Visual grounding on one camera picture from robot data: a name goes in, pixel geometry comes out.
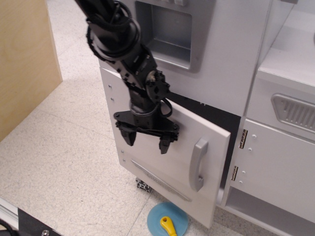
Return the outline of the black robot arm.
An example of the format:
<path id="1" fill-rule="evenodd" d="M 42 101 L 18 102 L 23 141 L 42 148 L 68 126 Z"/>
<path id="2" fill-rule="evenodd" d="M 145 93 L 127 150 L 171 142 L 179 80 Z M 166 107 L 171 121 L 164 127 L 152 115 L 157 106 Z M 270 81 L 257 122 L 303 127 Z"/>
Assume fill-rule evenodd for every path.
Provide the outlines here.
<path id="1" fill-rule="evenodd" d="M 76 3 L 87 17 L 87 43 L 93 54 L 114 68 L 128 88 L 130 110 L 114 113 L 122 137 L 130 146 L 137 133 L 159 137 L 160 152 L 166 154 L 170 143 L 178 139 L 179 126 L 168 119 L 172 112 L 161 111 L 162 103 L 172 107 L 166 99 L 170 85 L 142 43 L 139 24 L 121 1 Z"/>

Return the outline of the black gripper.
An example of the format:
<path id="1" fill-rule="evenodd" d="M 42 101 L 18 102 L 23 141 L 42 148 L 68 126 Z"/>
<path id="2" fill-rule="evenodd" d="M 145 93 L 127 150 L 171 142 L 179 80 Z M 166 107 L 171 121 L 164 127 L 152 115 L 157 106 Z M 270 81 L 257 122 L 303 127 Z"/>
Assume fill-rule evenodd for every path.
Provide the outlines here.
<path id="1" fill-rule="evenodd" d="M 134 145 L 137 132 L 159 137 L 161 154 L 166 154 L 170 143 L 178 140 L 179 126 L 158 114 L 136 116 L 131 111 L 123 111 L 114 113 L 114 119 L 116 127 L 129 146 Z"/>

